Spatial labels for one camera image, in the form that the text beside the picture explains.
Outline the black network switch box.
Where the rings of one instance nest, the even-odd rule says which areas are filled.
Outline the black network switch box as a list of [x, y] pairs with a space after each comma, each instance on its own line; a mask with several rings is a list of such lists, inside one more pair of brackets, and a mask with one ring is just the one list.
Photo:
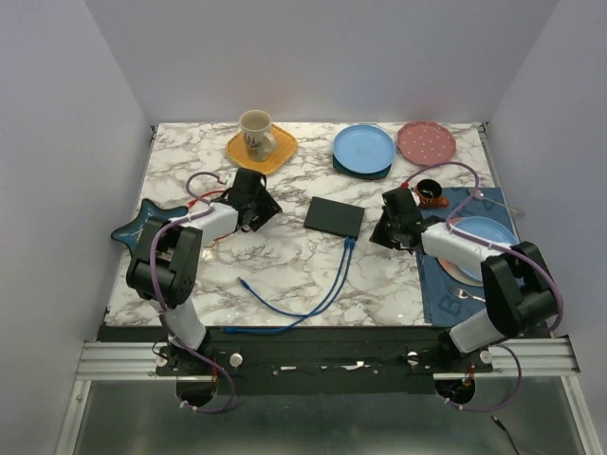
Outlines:
[[314, 196], [303, 226], [343, 238], [359, 237], [364, 208]]

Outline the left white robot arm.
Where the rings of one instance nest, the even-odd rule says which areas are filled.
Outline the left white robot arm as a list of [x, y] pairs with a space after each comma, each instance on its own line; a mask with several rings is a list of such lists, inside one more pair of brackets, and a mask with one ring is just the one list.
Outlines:
[[232, 185], [213, 199], [199, 196], [199, 211], [143, 224], [126, 272], [126, 283], [145, 300], [157, 302], [159, 317], [177, 347], [187, 373], [203, 373], [211, 360], [202, 345], [207, 329], [197, 316], [191, 293], [201, 248], [238, 230], [256, 231], [282, 211], [267, 189], [267, 177], [240, 168]]

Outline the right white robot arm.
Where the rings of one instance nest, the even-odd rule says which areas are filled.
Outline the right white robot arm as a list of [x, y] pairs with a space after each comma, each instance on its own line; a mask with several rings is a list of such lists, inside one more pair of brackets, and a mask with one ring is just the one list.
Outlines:
[[449, 220], [425, 218], [413, 193], [404, 187], [383, 193], [382, 201], [373, 243], [442, 258], [482, 279], [485, 309], [438, 338], [434, 350], [443, 369], [458, 371], [480, 348], [515, 338], [548, 319], [561, 320], [562, 297], [535, 245], [498, 243], [465, 232]]

